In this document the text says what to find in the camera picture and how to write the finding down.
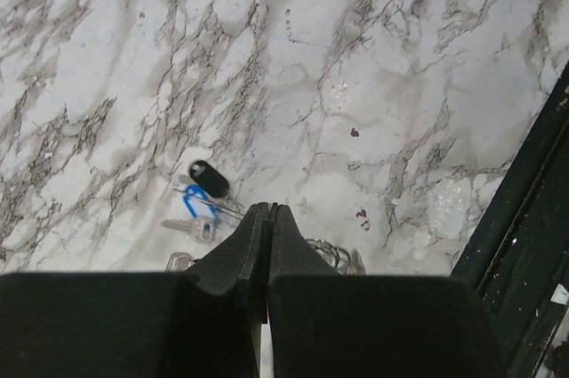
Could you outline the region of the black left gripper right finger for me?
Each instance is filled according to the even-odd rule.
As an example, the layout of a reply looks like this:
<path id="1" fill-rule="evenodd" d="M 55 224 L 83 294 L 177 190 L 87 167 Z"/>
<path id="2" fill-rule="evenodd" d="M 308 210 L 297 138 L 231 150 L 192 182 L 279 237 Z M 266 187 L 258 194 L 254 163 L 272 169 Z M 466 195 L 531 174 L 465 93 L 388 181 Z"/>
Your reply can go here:
<path id="1" fill-rule="evenodd" d="M 275 213 L 268 319 L 277 377 L 503 377 L 476 294 L 440 276 L 344 276 Z"/>

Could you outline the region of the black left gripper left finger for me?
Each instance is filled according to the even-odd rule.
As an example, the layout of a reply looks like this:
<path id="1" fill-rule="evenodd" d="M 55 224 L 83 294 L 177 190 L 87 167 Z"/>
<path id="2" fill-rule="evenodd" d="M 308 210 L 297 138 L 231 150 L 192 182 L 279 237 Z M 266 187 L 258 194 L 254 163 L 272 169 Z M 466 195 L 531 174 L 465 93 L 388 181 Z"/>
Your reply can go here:
<path id="1" fill-rule="evenodd" d="M 269 216 L 183 271 L 2 275 L 2 376 L 258 376 Z"/>

